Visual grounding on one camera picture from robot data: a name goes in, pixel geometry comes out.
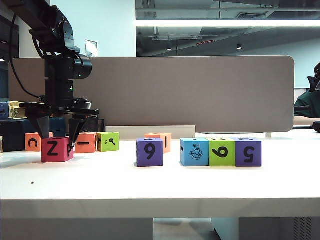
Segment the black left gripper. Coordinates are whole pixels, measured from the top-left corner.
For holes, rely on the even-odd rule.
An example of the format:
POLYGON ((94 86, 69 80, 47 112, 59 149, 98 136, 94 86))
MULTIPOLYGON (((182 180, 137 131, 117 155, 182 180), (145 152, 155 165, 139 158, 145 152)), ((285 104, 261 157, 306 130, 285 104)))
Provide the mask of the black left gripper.
POLYGON ((50 137, 50 117, 73 115, 69 120, 69 148, 76 144, 78 136, 87 121, 87 117, 99 115, 98 109, 91 109, 92 103, 84 98, 66 100, 62 105, 49 105, 39 102, 23 102, 19 106, 25 109, 25 116, 41 138, 50 137))

